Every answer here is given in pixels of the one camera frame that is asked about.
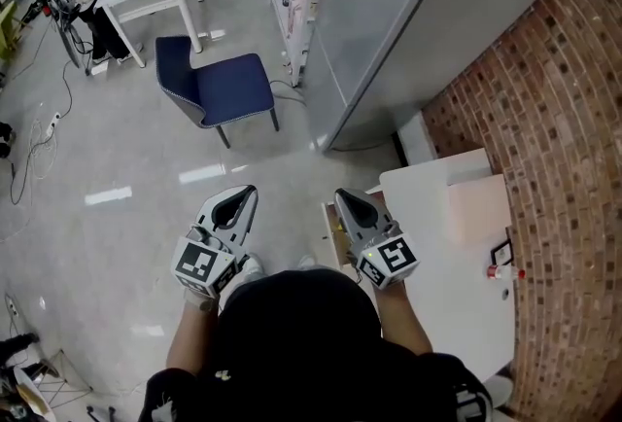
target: white sneaker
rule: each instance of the white sneaker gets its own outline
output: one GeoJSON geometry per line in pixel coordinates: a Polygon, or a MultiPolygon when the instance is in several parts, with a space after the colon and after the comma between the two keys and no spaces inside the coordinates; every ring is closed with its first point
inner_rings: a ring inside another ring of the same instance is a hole
{"type": "Polygon", "coordinates": [[[306,255],[302,257],[302,260],[298,262],[298,266],[296,268],[311,268],[312,266],[317,266],[318,261],[315,257],[311,255],[306,255]]]}
{"type": "MultiPolygon", "coordinates": [[[[136,50],[136,52],[141,53],[144,49],[143,44],[141,44],[140,42],[137,43],[134,49],[136,50]]],[[[132,58],[132,53],[129,53],[125,57],[122,57],[121,59],[117,59],[117,64],[123,64],[124,62],[126,62],[128,59],[131,59],[131,58],[132,58]]]]}
{"type": "Polygon", "coordinates": [[[93,66],[97,66],[99,64],[101,64],[102,62],[107,61],[108,59],[110,59],[110,54],[106,53],[106,55],[104,55],[103,57],[99,57],[97,59],[93,60],[93,66]]]}
{"type": "Polygon", "coordinates": [[[244,276],[251,275],[253,273],[261,273],[263,274],[263,265],[261,264],[261,260],[257,255],[250,254],[248,255],[249,259],[244,263],[242,268],[242,273],[244,276]]]}

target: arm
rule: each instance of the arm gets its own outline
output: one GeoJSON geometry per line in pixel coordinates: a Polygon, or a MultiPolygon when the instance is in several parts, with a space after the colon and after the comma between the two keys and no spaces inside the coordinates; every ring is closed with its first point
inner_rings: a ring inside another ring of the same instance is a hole
{"type": "Polygon", "coordinates": [[[432,344],[408,301],[403,282],[384,291],[374,288],[384,338],[416,355],[432,352],[432,344]]]}
{"type": "Polygon", "coordinates": [[[168,352],[166,367],[197,375],[206,363],[211,337],[218,323],[218,301],[199,306],[186,301],[184,314],[168,352]]]}

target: cable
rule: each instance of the cable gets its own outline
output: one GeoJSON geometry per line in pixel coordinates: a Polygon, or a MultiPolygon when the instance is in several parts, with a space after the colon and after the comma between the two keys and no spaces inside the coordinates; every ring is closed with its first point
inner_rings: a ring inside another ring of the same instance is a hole
{"type": "MultiPolygon", "coordinates": [[[[39,120],[35,120],[32,123],[32,126],[30,127],[30,140],[28,141],[28,145],[31,147],[32,146],[32,134],[34,132],[35,126],[39,127],[39,136],[37,138],[37,140],[35,142],[38,142],[41,140],[41,136],[43,135],[43,127],[41,126],[41,122],[39,120]]],[[[54,162],[56,161],[56,155],[58,154],[58,141],[56,140],[56,135],[53,135],[53,149],[54,149],[54,155],[52,158],[52,162],[50,163],[50,166],[48,166],[48,169],[46,170],[46,172],[43,175],[37,175],[37,168],[36,168],[36,162],[35,159],[37,158],[37,156],[39,156],[39,151],[37,150],[33,155],[32,155],[32,174],[33,176],[37,179],[37,180],[45,180],[46,177],[50,174],[50,172],[52,171],[52,167],[54,166],[54,162]]],[[[46,147],[47,151],[51,151],[52,150],[52,146],[46,147]]]]}
{"type": "Polygon", "coordinates": [[[379,142],[378,144],[374,144],[372,146],[368,146],[368,147],[360,147],[360,148],[356,148],[356,149],[330,149],[331,151],[335,151],[336,153],[358,153],[360,151],[370,151],[371,149],[376,149],[380,146],[384,146],[387,142],[389,142],[389,140],[383,140],[382,142],[379,142]]]}
{"type": "MultiPolygon", "coordinates": [[[[19,330],[17,329],[17,324],[16,324],[16,320],[15,317],[13,315],[13,311],[11,311],[11,307],[9,306],[9,299],[13,301],[13,303],[15,304],[16,300],[13,299],[13,297],[9,296],[9,294],[5,293],[4,294],[4,305],[7,308],[7,313],[9,313],[9,318],[11,319],[11,324],[9,325],[9,337],[13,338],[13,329],[16,330],[16,335],[19,335],[19,330]]],[[[24,353],[26,355],[26,358],[24,360],[22,360],[21,362],[17,362],[15,363],[15,367],[25,364],[28,361],[28,351],[27,349],[24,350],[24,353]]]]}
{"type": "Polygon", "coordinates": [[[74,97],[71,94],[71,89],[69,88],[69,84],[67,83],[67,79],[65,78],[65,71],[67,71],[67,66],[71,63],[71,60],[68,60],[67,62],[65,62],[65,66],[62,68],[62,81],[64,82],[65,86],[67,87],[67,92],[69,93],[69,108],[67,109],[67,111],[65,113],[63,113],[62,115],[60,115],[60,119],[62,120],[65,116],[67,116],[69,114],[69,112],[71,111],[71,108],[74,105],[74,97]]]}
{"type": "Polygon", "coordinates": [[[20,235],[24,230],[28,228],[28,226],[30,225],[30,220],[32,220],[33,206],[34,206],[34,202],[33,202],[33,195],[32,195],[32,177],[30,177],[30,207],[28,208],[28,220],[26,220],[26,223],[21,229],[13,232],[11,235],[7,235],[6,237],[0,239],[0,243],[5,243],[10,238],[15,237],[16,235],[20,235]]]}
{"type": "MultiPolygon", "coordinates": [[[[62,81],[64,82],[65,86],[67,87],[67,91],[69,92],[69,108],[67,109],[67,111],[64,114],[60,115],[60,119],[61,120],[70,113],[71,108],[73,107],[73,102],[74,102],[73,96],[71,94],[71,89],[69,88],[69,84],[67,83],[67,80],[65,78],[65,71],[67,70],[67,66],[70,63],[71,63],[71,60],[68,60],[67,62],[65,62],[65,65],[64,65],[64,67],[62,69],[62,81]]],[[[38,148],[40,148],[42,146],[45,146],[47,143],[49,143],[54,138],[55,132],[56,132],[56,129],[54,128],[52,130],[52,135],[50,135],[45,141],[37,142],[34,146],[32,144],[28,144],[28,147],[30,148],[30,151],[28,151],[28,157],[26,158],[26,169],[25,169],[25,172],[24,172],[24,175],[23,175],[23,183],[21,184],[21,190],[19,191],[19,197],[17,198],[17,200],[15,200],[14,196],[13,196],[13,185],[14,185],[15,180],[16,180],[17,171],[16,171],[15,164],[12,161],[10,161],[10,163],[11,163],[11,177],[12,177],[11,178],[10,194],[11,194],[11,203],[14,206],[17,206],[19,204],[19,202],[21,201],[21,198],[23,196],[24,189],[26,188],[26,180],[28,178],[28,166],[30,165],[30,159],[33,157],[33,155],[35,154],[35,152],[37,151],[38,148]]]]}
{"type": "Polygon", "coordinates": [[[307,103],[304,100],[294,99],[293,97],[284,97],[283,95],[274,95],[275,99],[292,100],[293,102],[299,102],[304,107],[307,107],[307,103]]]}
{"type": "Polygon", "coordinates": [[[13,80],[15,80],[18,76],[20,76],[22,73],[24,73],[26,70],[30,69],[33,64],[35,63],[35,61],[37,60],[37,55],[39,55],[39,49],[41,49],[41,46],[43,45],[43,41],[46,38],[46,35],[48,34],[48,30],[50,29],[50,25],[52,24],[52,20],[50,19],[50,22],[48,22],[48,26],[46,26],[46,31],[44,31],[43,36],[41,37],[41,40],[39,41],[39,46],[37,47],[37,51],[35,52],[35,56],[32,59],[32,62],[30,64],[28,64],[25,68],[23,68],[21,71],[19,71],[19,73],[17,73],[16,75],[14,75],[11,80],[9,80],[9,82],[7,82],[7,85],[12,82],[13,80]]]}
{"type": "Polygon", "coordinates": [[[12,177],[11,178],[11,190],[10,190],[10,193],[11,193],[11,203],[14,206],[17,206],[19,204],[19,202],[21,201],[21,197],[23,196],[23,191],[26,188],[26,180],[28,178],[28,166],[30,165],[30,158],[32,158],[32,155],[37,150],[37,148],[46,145],[48,142],[50,142],[52,140],[53,136],[54,136],[54,130],[52,131],[52,135],[50,135],[47,140],[45,140],[44,142],[38,142],[28,152],[28,157],[26,158],[26,171],[23,174],[23,183],[21,184],[21,191],[19,191],[19,197],[17,198],[17,200],[13,199],[13,184],[15,183],[16,175],[17,175],[16,166],[15,166],[15,164],[12,161],[10,161],[10,163],[11,163],[11,177],[12,177]]]}
{"type": "Polygon", "coordinates": [[[296,92],[298,95],[300,95],[300,97],[304,98],[304,95],[302,94],[302,92],[301,92],[300,90],[298,90],[297,88],[294,88],[292,85],[290,85],[290,84],[289,84],[289,83],[287,83],[287,82],[284,82],[283,80],[272,80],[272,81],[270,82],[270,84],[271,84],[271,85],[272,85],[272,84],[283,84],[283,85],[285,85],[286,87],[291,88],[294,92],[296,92]]]}

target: chair leg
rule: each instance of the chair leg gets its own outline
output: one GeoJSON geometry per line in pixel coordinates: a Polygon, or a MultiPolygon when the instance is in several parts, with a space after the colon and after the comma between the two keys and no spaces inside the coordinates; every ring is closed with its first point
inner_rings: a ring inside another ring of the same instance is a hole
{"type": "Polygon", "coordinates": [[[274,124],[274,129],[279,131],[279,120],[276,117],[276,111],[274,108],[270,109],[270,116],[272,117],[272,124],[274,124]]]}
{"type": "Polygon", "coordinates": [[[223,139],[223,142],[225,142],[225,147],[227,147],[228,149],[231,149],[231,145],[229,144],[229,141],[226,140],[226,136],[225,136],[225,133],[223,132],[223,128],[221,126],[217,126],[216,130],[218,131],[218,134],[223,139]]]}

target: red object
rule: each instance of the red object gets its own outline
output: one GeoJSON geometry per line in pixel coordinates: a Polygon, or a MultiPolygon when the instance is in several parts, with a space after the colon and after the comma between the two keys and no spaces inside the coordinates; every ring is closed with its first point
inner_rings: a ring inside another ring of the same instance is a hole
{"type": "Polygon", "coordinates": [[[522,280],[525,278],[525,270],[510,265],[491,264],[486,270],[486,276],[498,280],[522,280]]]}

